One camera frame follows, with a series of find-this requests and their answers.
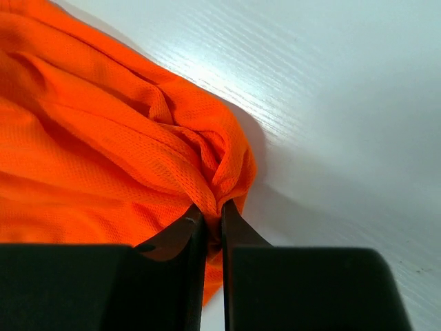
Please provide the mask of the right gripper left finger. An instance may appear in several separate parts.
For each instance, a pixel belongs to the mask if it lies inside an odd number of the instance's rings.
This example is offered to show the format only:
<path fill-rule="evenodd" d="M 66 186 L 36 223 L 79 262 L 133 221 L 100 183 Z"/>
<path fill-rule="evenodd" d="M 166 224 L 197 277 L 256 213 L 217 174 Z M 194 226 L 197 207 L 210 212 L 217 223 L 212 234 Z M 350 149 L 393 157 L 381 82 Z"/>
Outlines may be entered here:
<path fill-rule="evenodd" d="M 190 207 L 137 245 L 3 244 L 2 330 L 198 330 L 206 258 Z"/>

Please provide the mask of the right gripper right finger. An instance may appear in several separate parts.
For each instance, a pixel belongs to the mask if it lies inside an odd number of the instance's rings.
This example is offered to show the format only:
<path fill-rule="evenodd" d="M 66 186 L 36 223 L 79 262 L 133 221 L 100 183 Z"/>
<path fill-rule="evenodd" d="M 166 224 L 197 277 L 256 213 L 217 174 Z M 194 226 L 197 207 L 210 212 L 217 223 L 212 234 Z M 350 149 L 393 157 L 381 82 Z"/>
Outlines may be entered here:
<path fill-rule="evenodd" d="M 221 217 L 227 330 L 410 330 L 392 272 L 369 248 L 277 247 Z"/>

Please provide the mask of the orange shorts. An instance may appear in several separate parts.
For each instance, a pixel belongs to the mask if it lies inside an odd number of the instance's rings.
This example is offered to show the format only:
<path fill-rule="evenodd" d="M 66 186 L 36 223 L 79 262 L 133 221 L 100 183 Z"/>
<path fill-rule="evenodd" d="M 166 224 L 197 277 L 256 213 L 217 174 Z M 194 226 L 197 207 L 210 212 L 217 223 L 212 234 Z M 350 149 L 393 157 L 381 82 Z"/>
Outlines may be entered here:
<path fill-rule="evenodd" d="M 2 242 L 137 245 L 196 205 L 209 301 L 256 169 L 216 97 L 50 1 L 1 2 Z"/>

